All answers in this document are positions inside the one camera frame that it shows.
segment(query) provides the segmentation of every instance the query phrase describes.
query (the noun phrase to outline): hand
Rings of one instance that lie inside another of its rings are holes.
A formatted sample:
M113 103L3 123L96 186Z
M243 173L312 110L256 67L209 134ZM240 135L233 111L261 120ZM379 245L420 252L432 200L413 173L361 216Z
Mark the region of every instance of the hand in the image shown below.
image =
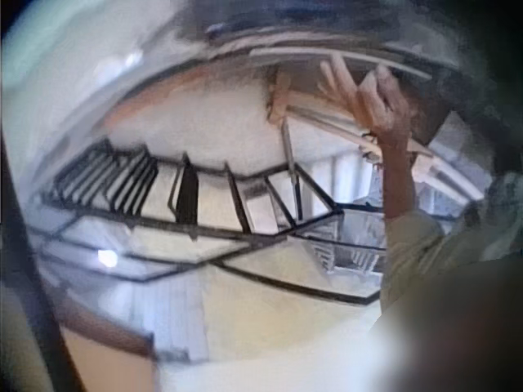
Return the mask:
M323 92L347 107L355 120L378 138L382 148L407 150L411 131L409 104L387 67L379 65L369 72L359 87L340 55L334 55L331 64L322 61L320 67L329 84L329 89L320 85Z

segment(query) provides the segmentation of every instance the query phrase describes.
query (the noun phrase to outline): person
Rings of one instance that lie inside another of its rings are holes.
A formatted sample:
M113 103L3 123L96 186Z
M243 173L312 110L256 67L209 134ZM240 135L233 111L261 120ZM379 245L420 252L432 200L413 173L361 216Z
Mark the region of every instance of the person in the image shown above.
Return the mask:
M523 350L523 176L517 169L499 173L445 235L417 207L407 150L412 120L398 80L379 65L357 86L340 56L321 68L323 90L382 151L387 262L380 319L394 310L412 343L407 370L392 389L500 390L518 363L508 352L521 359Z

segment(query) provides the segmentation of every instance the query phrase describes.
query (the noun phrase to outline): sleeve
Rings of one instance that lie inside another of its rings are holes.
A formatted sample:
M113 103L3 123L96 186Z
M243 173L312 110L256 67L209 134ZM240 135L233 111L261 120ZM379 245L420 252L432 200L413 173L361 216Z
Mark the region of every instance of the sleeve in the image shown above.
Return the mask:
M440 224L419 210L386 220L385 232L387 263L380 296L383 311L421 280L423 257L444 237Z

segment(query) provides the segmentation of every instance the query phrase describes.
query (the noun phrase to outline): light fixture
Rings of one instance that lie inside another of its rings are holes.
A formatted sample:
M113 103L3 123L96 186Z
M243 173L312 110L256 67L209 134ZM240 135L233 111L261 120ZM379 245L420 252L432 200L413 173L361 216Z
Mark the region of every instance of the light fixture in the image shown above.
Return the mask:
M118 264L118 255L114 251L98 251L98 260L107 268L114 268Z

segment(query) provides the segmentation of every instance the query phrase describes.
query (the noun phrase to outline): metal frame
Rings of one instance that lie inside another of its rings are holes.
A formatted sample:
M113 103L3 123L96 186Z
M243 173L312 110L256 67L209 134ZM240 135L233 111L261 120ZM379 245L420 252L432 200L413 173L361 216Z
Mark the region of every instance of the metal frame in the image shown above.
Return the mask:
M287 146L286 149L290 151L290 138L286 137L285 131L283 131L283 138L284 143ZM241 176L234 174L227 164L224 166L223 170L200 167L192 164L186 154L184 154L181 161L171 158L153 157L145 146L134 150L116 150L111 147L107 140L103 140L102 142L86 149L84 153L68 164L55 177L52 187L41 192L41 199L44 204L50 207L75 212L72 221L61 226L54 233L44 232L35 228L29 228L29 232L44 237L45 241L38 249L38 253L46 262L67 265L71 268L83 270L88 274L102 275L117 280L134 283L151 283L163 278L170 278L172 276L194 271L207 265L213 265L225 272L235 274L253 282L265 284L288 292L314 297L316 299L337 301L353 305L368 305L377 300L379 292L375 292L367 297L328 292L278 279L268 278L226 264L228 260L235 257L243 256L281 243L287 240L289 236L308 243L328 243L331 245L349 247L361 252L373 253L379 256L385 254L386 249L384 248L343 243L304 235L311 229L327 225L333 221L341 222L345 210L368 214L381 214L382 209L356 204L336 203L299 164L293 161L292 154L289 154L288 152L286 155L289 160L286 164L271 167L265 171L252 174L251 176ZM177 168L174 182L167 197L167 206L176 221L161 220L143 216L141 214L141 209L143 208L154 180L159 173L159 163ZM269 179L270 176L281 172L288 172L290 175L297 208L297 220L293 218ZM227 179L230 186L231 197L235 205L235 212L242 227L241 231L198 224L199 173L210 176L222 176ZM238 183L253 182L256 180L262 181L265 184L268 194L274 198L276 204L283 212L289 226L287 229L281 229L276 234L259 234L253 232L253 229L250 227L248 222L244 202L238 189ZM304 184L307 185L324 203L329 210L327 213L308 220L303 220L302 195L299 188L300 180L302 180ZM179 182L179 192L177 200L175 201L174 196ZM101 194L103 199L107 202L106 207L100 207L99 205L93 204L93 201L96 199L98 194ZM46 251L46 247L50 243L57 241L96 252L98 248L91 244L72 241L64 237L65 231L72 225L78 223L83 216L94 216L108 221L123 223L130 228L141 226L171 233L187 234L193 240L196 240L199 236L203 236L247 243L247 246L206 260L200 260L195 263L189 261L165 260L127 252L122 256L133 260L143 261L145 263L173 265L173 268L168 271L147 274L140 278L131 277L110 270L92 269L86 266L74 264L57 256L53 256ZM449 220L449 218L442 216L438 216L437 219L444 221Z

